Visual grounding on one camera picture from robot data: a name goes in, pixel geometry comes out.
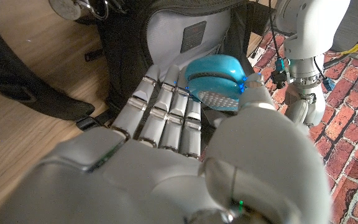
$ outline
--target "red brick wall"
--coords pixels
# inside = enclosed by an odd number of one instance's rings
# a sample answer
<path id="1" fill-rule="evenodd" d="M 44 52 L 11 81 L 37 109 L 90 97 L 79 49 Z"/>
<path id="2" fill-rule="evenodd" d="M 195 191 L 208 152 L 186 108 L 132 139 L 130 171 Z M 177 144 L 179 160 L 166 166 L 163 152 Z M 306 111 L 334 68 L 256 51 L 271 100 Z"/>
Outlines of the red brick wall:
<path id="1" fill-rule="evenodd" d="M 283 56 L 284 37 L 277 35 Z M 285 89 L 276 90 L 270 77 L 274 70 L 275 51 L 271 33 L 262 41 L 266 49 L 255 65 L 273 96 L 276 108 L 284 113 Z M 325 163 L 333 197 L 332 223 L 358 223 L 358 60 L 347 58 L 325 71 L 336 82 L 332 92 L 324 89 L 327 107 L 322 122 L 310 129 L 310 138 Z"/>

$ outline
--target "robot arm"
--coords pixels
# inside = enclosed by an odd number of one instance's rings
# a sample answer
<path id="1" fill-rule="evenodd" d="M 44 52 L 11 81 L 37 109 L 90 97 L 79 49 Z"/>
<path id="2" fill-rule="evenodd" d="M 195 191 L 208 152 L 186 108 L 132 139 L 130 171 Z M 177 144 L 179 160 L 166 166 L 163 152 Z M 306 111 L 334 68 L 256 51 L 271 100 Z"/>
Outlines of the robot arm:
<path id="1" fill-rule="evenodd" d="M 290 84 L 286 115 L 295 123 L 316 126 L 323 118 L 325 100 L 320 79 L 323 53 L 332 47 L 349 3 L 350 0 L 285 0 L 278 8 L 277 27 L 296 34 L 283 43 L 285 56 L 290 61 L 289 75 L 276 71 L 273 79 L 287 79 Z"/>
<path id="2" fill-rule="evenodd" d="M 321 159 L 275 110 L 257 73 L 245 81 L 239 114 L 219 125 L 203 163 L 195 159 L 200 110 L 192 104 L 198 102 L 178 106 L 173 88 L 151 105 L 164 107 L 166 116 L 150 112 L 135 140 L 158 71 L 150 68 L 112 130 L 93 128 L 63 142 L 33 167 L 0 208 L 0 223 L 327 223 Z M 177 67 L 168 74 L 176 80 Z M 163 106 L 162 96 L 171 93 L 172 105 Z M 182 118 L 179 132 L 169 128 L 174 113 Z M 167 134 L 180 143 L 167 144 Z"/>
<path id="3" fill-rule="evenodd" d="M 277 27 L 295 33 L 284 41 L 286 58 L 313 58 L 329 50 L 349 3 L 350 0 L 283 1 L 277 12 Z"/>

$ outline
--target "black backpack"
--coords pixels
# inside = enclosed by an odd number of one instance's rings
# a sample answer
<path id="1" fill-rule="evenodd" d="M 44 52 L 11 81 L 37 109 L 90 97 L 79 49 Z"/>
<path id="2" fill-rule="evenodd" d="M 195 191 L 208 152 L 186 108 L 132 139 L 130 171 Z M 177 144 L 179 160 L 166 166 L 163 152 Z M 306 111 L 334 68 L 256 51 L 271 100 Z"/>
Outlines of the black backpack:
<path id="1" fill-rule="evenodd" d="M 266 6 L 245 0 L 125 0 L 125 11 L 98 21 L 107 58 L 110 110 L 96 119 L 94 106 L 75 100 L 39 79 L 0 37 L 0 94 L 43 114 L 72 120 L 82 130 L 101 126 L 125 105 L 147 69 L 158 64 L 161 78 L 171 64 L 180 68 L 209 54 L 237 58 L 253 73 L 246 50 L 250 33 L 263 35 Z"/>

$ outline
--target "wooden floor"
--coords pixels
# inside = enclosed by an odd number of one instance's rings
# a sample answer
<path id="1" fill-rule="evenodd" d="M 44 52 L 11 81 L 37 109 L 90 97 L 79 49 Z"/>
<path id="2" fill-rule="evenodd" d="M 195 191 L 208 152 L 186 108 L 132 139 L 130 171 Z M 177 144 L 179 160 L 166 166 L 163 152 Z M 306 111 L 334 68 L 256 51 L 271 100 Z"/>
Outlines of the wooden floor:
<path id="1" fill-rule="evenodd" d="M 94 115 L 105 110 L 106 61 L 83 59 L 84 53 L 100 48 L 94 26 L 62 19 L 47 0 L 0 0 L 0 35 L 51 86 L 92 103 Z M 259 40 L 253 35 L 249 49 Z M 0 204 L 27 169 L 58 142 L 80 133 L 71 122 L 45 116 L 0 95 Z"/>

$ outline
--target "blue object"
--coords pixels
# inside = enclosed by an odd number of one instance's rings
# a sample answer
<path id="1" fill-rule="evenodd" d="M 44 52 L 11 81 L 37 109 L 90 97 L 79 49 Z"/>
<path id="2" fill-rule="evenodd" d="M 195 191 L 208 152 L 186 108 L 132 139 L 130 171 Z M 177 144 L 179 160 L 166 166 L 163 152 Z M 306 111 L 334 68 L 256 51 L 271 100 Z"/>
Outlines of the blue object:
<path id="1" fill-rule="evenodd" d="M 284 71 L 284 60 L 282 58 L 278 58 L 275 62 L 276 70 L 281 72 Z"/>
<path id="2" fill-rule="evenodd" d="M 185 78 L 188 89 L 212 109 L 237 111 L 247 77 L 240 62 L 228 55 L 211 55 L 192 61 Z"/>
<path id="3" fill-rule="evenodd" d="M 218 77 L 199 77 L 189 82 L 190 93 L 214 110 L 237 111 L 241 87 Z"/>
<path id="4" fill-rule="evenodd" d="M 231 77 L 238 84 L 243 83 L 243 78 L 246 77 L 240 62 L 228 55 L 210 55 L 192 61 L 187 66 L 185 78 L 190 81 L 192 76 L 202 73 L 213 73 L 214 77 L 217 76 L 216 74 Z"/>
<path id="5" fill-rule="evenodd" d="M 325 77 L 323 79 L 323 85 L 327 89 L 327 91 L 333 91 L 335 88 L 335 83 L 331 78 Z"/>

